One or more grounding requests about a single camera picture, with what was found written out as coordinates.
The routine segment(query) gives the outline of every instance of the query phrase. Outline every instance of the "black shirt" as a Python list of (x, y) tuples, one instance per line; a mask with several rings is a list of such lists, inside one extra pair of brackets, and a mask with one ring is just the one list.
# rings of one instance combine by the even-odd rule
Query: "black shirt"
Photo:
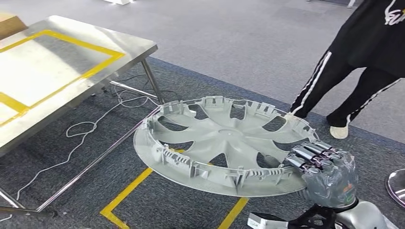
[(329, 50), (353, 67), (375, 67), (405, 78), (405, 0), (365, 0)]

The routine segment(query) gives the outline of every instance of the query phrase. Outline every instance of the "floor marking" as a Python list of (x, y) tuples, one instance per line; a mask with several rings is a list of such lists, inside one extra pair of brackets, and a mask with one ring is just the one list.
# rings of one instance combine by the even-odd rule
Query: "floor marking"
[(118, 206), (118, 204), (125, 199), (143, 180), (145, 180), (152, 173), (151, 168), (145, 169), (130, 185), (128, 185), (114, 200), (112, 200), (107, 206), (100, 211), (100, 214), (109, 219), (115, 225), (121, 229), (129, 229), (129, 226), (120, 220), (112, 213), (112, 210)]
[[(184, 150), (175, 150), (178, 153), (183, 153)], [(137, 178), (135, 178), (130, 185), (128, 185), (121, 193), (118, 194), (107, 206), (105, 206), (101, 211), (100, 214), (110, 220), (112, 223), (117, 225), (121, 229), (129, 229), (129, 226), (120, 220), (116, 215), (113, 214), (114, 208), (118, 206), (140, 183), (142, 183), (149, 175), (153, 172), (151, 168), (145, 169)], [(218, 229), (228, 229), (239, 213), (243, 210), (249, 198), (242, 197), (238, 200), (238, 202), (234, 205), (225, 219), (222, 221), (221, 225), (219, 225)]]
[(228, 229), (235, 221), (239, 213), (243, 210), (248, 201), (249, 198), (241, 197), (228, 213), (228, 215), (225, 217), (225, 219), (222, 221), (221, 225), (219, 225), (218, 229)]
[(85, 72), (81, 76), (73, 79), (68, 84), (66, 84), (63, 87), (59, 88), (58, 90), (54, 91), (50, 95), (48, 95), (48, 96), (44, 97), (43, 99), (41, 99), (40, 101), (36, 102), (32, 106), (29, 106), (29, 107), (25, 106), (24, 104), (20, 103), (17, 100), (14, 100), (13, 98), (11, 98), (9, 96), (7, 96), (7, 97), (6, 96), (0, 96), (0, 103), (4, 103), (7, 106), (11, 105), (10, 108), (13, 109), (13, 110), (16, 110), (16, 109), (22, 110), (22, 111), (18, 111), (19, 113), (17, 115), (15, 115), (14, 117), (6, 120), (5, 122), (0, 123), (0, 127), (7, 124), (7, 123), (9, 123), (9, 122), (11, 122), (15, 118), (18, 118), (18, 117), (24, 115), (25, 113), (27, 113), (27, 111), (29, 109), (32, 109), (32, 108), (36, 107), (37, 105), (39, 105), (43, 101), (45, 101), (48, 98), (50, 98), (50, 97), (54, 96), (55, 94), (59, 93), (60, 91), (65, 89), (67, 86), (69, 86), (70, 84), (78, 81), (79, 79), (89, 78), (89, 77), (97, 74), (98, 72), (100, 72), (101, 70), (103, 70), (104, 68), (111, 65), (113, 62), (115, 62), (116, 60), (118, 60), (119, 58), (121, 58), (121, 57), (123, 57), (125, 55), (124, 53), (117, 52), (117, 51), (114, 51), (114, 50), (111, 50), (111, 49), (108, 49), (108, 48), (104, 48), (104, 47), (101, 47), (101, 46), (98, 46), (98, 45), (95, 45), (95, 44), (87, 43), (87, 42), (78, 40), (76, 38), (66, 36), (66, 35), (64, 35), (62, 33), (52, 31), (52, 30), (42, 30), (42, 31), (40, 31), (38, 33), (35, 33), (35, 34), (31, 35), (31, 36), (28, 36), (28, 37), (26, 37), (26, 38), (24, 38), (24, 39), (22, 39), (22, 40), (20, 40), (18, 42), (10, 44), (10, 45), (8, 45), (8, 46), (6, 46), (4, 48), (0, 48), (0, 53), (5, 52), (7, 50), (10, 50), (10, 49), (12, 49), (14, 47), (17, 47), (17, 46), (19, 46), (21, 44), (24, 44), (24, 43), (26, 43), (26, 42), (28, 42), (30, 40), (33, 40), (33, 39), (35, 39), (37, 37), (40, 37), (40, 36), (55, 37), (55, 38), (57, 38), (59, 40), (65, 41), (65, 42), (69, 42), (69, 43), (72, 43), (72, 44), (75, 44), (75, 45), (78, 45), (78, 46), (82, 46), (82, 47), (85, 47), (85, 48), (88, 48), (88, 49), (91, 49), (91, 50), (102, 52), (104, 54), (109, 55), (110, 57), (107, 58), (106, 60), (103, 60), (102, 62), (100, 62), (99, 64), (97, 64), (96, 66), (94, 66), (92, 69), (88, 70), (87, 72)]

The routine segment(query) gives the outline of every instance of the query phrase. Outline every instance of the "black pants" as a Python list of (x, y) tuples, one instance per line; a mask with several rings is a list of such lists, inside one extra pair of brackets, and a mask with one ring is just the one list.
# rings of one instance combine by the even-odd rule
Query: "black pants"
[[(326, 52), (292, 104), (290, 112), (300, 118), (307, 117), (319, 100), (354, 69), (356, 68), (350, 66), (343, 58)], [(327, 116), (329, 124), (336, 127), (347, 126), (373, 98), (399, 80), (400, 78), (385, 71), (367, 67), (352, 94), (338, 109)]]

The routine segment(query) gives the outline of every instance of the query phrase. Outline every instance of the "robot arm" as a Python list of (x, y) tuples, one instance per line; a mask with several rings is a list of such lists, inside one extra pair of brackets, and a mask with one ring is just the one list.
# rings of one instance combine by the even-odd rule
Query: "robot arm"
[(307, 188), (302, 192), (315, 205), (292, 221), (263, 213), (251, 213), (254, 229), (388, 229), (384, 216), (372, 203), (358, 200), (358, 176), (354, 157), (347, 151), (317, 141), (291, 149), (284, 164), (302, 173)]

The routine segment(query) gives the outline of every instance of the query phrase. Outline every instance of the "metal table top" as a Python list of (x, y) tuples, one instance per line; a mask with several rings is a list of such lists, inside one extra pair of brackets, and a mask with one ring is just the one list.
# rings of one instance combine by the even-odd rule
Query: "metal table top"
[(60, 16), (1, 40), (0, 156), (157, 49)]

